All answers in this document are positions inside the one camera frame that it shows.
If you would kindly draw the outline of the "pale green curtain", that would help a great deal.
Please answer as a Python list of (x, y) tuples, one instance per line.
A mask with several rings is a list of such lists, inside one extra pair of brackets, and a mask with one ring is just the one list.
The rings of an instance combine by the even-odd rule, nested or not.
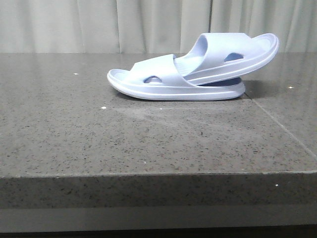
[(3, 0), (2, 53), (186, 53), (205, 32), (317, 50), (314, 0)]

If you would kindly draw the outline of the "light blue slipper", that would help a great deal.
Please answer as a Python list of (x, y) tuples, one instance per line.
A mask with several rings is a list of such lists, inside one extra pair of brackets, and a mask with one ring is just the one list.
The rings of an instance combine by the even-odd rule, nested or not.
[(174, 64), (185, 80), (204, 85), (261, 68), (275, 57), (278, 48), (279, 39), (272, 33), (253, 38), (245, 33), (203, 33)]
[(174, 65), (175, 55), (137, 62), (130, 70), (111, 69), (107, 78), (117, 91), (146, 100), (216, 101), (241, 96), (245, 85), (198, 86), (185, 80)]

